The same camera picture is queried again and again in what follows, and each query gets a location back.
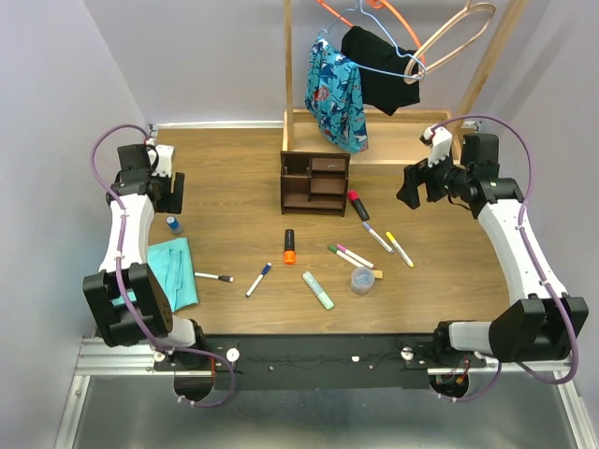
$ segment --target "marker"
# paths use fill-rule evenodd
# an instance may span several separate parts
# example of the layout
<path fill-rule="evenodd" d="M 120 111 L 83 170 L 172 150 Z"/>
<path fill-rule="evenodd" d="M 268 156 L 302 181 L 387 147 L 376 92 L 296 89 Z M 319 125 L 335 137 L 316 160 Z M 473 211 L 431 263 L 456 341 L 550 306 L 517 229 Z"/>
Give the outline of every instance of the marker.
<path fill-rule="evenodd" d="M 370 215 L 366 211 L 366 208 L 360 201 L 359 196 L 355 190 L 350 190 L 349 192 L 347 192 L 347 198 L 352 203 L 352 206 L 354 206 L 354 209 L 358 213 L 359 218 L 362 220 L 362 222 L 367 222 L 371 219 Z"/>
<path fill-rule="evenodd" d="M 254 290 L 256 290 L 256 287 L 258 287 L 258 284 L 260 283 L 260 281 L 262 281 L 262 278 L 264 276 L 266 276 L 266 273 L 268 273 L 270 271 L 270 267 L 272 267 L 271 262 L 269 262 L 268 264 L 266 264 L 266 266 L 264 268 L 262 268 L 262 272 L 260 273 L 258 278 L 254 281 L 254 283 L 252 284 L 250 289 L 247 291 L 247 293 L 245 294 L 245 297 L 250 297 L 250 295 L 252 295 L 254 293 Z"/>
<path fill-rule="evenodd" d="M 349 251 L 347 248 L 345 248 L 342 245 L 337 245 L 337 249 L 343 253 L 346 253 L 347 255 L 349 255 L 350 257 L 353 257 L 354 259 L 356 259 L 357 261 L 359 261 L 360 264 L 362 264 L 364 267 L 368 267 L 370 269 L 374 268 L 374 264 L 371 264 L 368 260 L 360 257 L 359 255 L 357 255 L 354 252 Z"/>
<path fill-rule="evenodd" d="M 391 240 L 391 243 L 393 243 L 393 246 L 398 251 L 398 253 L 403 257 L 403 260 L 405 260 L 405 263 L 408 264 L 408 267 L 413 268 L 414 263 L 412 263 L 412 260 L 410 260 L 410 258 L 408 257 L 408 254 L 403 250 L 403 248 L 400 246 L 400 244 L 397 242 L 397 240 L 395 240 L 395 238 L 393 237 L 393 234 L 391 234 L 390 232 L 386 232 L 386 235 L 387 235 L 387 238 L 389 240 Z"/>
<path fill-rule="evenodd" d="M 325 291 L 322 289 L 322 287 L 310 271 L 306 271 L 301 275 L 301 277 L 304 281 L 306 281 L 306 283 L 310 287 L 310 290 L 312 290 L 312 292 L 316 295 L 316 297 L 318 298 L 320 303 L 325 307 L 325 309 L 329 311 L 333 307 L 335 307 L 335 304 L 333 303 L 333 301 L 330 300 L 329 295 L 325 293 Z"/>
<path fill-rule="evenodd" d="M 286 265 L 294 265 L 296 263 L 296 241 L 293 229 L 285 230 L 285 252 L 283 253 L 283 261 Z"/>
<path fill-rule="evenodd" d="M 217 274 L 194 273 L 197 278 L 218 279 L 219 281 L 233 282 L 233 276 L 219 276 Z"/>
<path fill-rule="evenodd" d="M 334 246 L 330 246 L 329 245 L 329 251 L 331 251 L 334 254 L 337 254 L 343 260 L 346 260 L 347 262 L 349 262 L 350 264 L 352 264 L 354 267 L 364 267 L 356 259 L 352 259 L 349 255 L 347 255 L 345 253 L 342 253 L 341 251 L 338 251 L 337 248 L 335 248 Z"/>
<path fill-rule="evenodd" d="M 389 254 L 393 254 L 393 248 L 391 248 L 391 247 L 390 247 L 390 246 L 387 244 L 387 242 L 386 242 L 386 241 L 384 241 L 383 239 L 381 239 L 381 236 L 379 236 L 378 234 L 376 234 L 376 232 L 374 232 L 374 229 L 373 229 L 373 228 L 372 228 L 372 227 L 371 227 L 371 226 L 370 226 L 368 223 L 366 223 L 366 222 L 362 222 L 362 226 L 364 226 L 364 229 L 366 229 L 368 232 L 370 232 L 370 233 L 371 233 L 371 236 L 373 236 L 373 237 L 374 237 L 374 239 L 375 239 L 376 241 L 378 241 L 378 242 L 381 244 L 381 246 L 387 250 L 387 252 L 388 252 Z"/>

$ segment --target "gray wall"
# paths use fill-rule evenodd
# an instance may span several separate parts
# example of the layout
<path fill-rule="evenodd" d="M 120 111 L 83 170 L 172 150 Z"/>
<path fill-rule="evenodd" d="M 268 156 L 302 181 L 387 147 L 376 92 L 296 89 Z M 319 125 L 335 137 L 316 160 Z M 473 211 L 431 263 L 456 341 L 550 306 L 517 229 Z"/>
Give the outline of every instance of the gray wall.
<path fill-rule="evenodd" d="M 84 0 L 112 55 L 123 70 L 145 117 L 154 123 L 214 120 L 281 120 L 285 107 L 283 0 Z M 337 10 L 353 0 L 330 0 Z M 464 0 L 406 0 L 395 3 L 421 42 L 457 13 Z M 491 27 L 459 58 L 433 73 L 422 85 L 422 108 L 453 109 L 489 42 L 506 0 L 495 0 Z M 537 9 L 545 0 L 537 0 Z M 294 0 L 293 57 L 296 106 L 303 104 L 308 51 L 333 16 L 315 0 Z M 398 43 L 413 43 L 386 9 L 377 17 Z M 348 18 L 376 31 L 359 13 Z M 451 30 L 427 53 L 429 61 L 447 54 L 480 29 L 475 14 Z M 527 19 L 523 34 L 535 27 Z M 333 27 L 331 42 L 341 46 L 347 27 Z"/>
<path fill-rule="evenodd" d="M 530 207 L 534 231 L 569 293 L 584 296 L 591 309 L 579 338 L 582 362 L 577 385 L 599 430 L 597 17 L 595 0 L 550 2 L 532 39 L 512 42 L 524 47 L 521 56 L 507 52 L 500 62 L 511 71 L 496 72 L 489 81 L 503 83 L 490 110 L 477 111 L 507 119 L 534 152 L 536 185 Z M 525 186 L 522 148 L 507 133 L 501 139 L 503 173 Z"/>
<path fill-rule="evenodd" d="M 81 0 L 14 0 L 0 14 L 0 445 L 53 447 L 80 338 L 81 293 L 110 211 L 88 166 L 100 133 L 141 113 Z M 117 142 L 100 167 L 113 176 Z"/>

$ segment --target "pink marker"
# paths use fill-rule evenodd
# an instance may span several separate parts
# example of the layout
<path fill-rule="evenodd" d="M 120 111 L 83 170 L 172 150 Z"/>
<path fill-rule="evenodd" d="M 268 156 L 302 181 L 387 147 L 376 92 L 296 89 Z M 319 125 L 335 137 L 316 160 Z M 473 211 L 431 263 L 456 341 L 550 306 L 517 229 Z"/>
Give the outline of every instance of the pink marker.
<path fill-rule="evenodd" d="M 350 257 L 356 259 L 357 261 L 359 261 L 360 264 L 362 264 L 364 267 L 368 267 L 370 269 L 374 268 L 374 264 L 371 264 L 368 260 L 364 259 L 363 257 L 360 257 L 359 255 L 357 255 L 354 252 L 349 251 L 347 248 L 345 248 L 342 245 L 337 245 L 337 249 L 343 253 L 346 253 L 347 255 L 349 255 Z"/>

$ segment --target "marker cap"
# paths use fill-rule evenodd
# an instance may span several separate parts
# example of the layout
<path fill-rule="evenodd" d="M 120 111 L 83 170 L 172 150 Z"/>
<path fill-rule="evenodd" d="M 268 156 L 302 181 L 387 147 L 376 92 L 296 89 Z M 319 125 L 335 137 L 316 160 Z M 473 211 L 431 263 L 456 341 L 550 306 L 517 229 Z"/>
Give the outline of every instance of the marker cap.
<path fill-rule="evenodd" d="M 295 251 L 285 251 L 283 253 L 283 261 L 286 265 L 294 265 L 296 263 L 296 252 Z"/>
<path fill-rule="evenodd" d="M 349 192 L 347 192 L 347 199 L 349 199 L 350 201 L 355 201 L 356 199 L 359 199 L 359 196 L 355 190 L 350 190 Z"/>

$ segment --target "small blue bottle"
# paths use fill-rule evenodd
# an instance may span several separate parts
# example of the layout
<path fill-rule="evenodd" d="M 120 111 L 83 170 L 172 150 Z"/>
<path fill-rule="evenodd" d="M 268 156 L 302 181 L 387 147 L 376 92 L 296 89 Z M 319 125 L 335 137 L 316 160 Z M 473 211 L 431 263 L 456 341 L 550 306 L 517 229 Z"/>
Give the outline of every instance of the small blue bottle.
<path fill-rule="evenodd" d="M 183 226 L 179 223 L 175 217 L 167 217 L 167 225 L 175 236 L 178 236 L 183 232 Z"/>

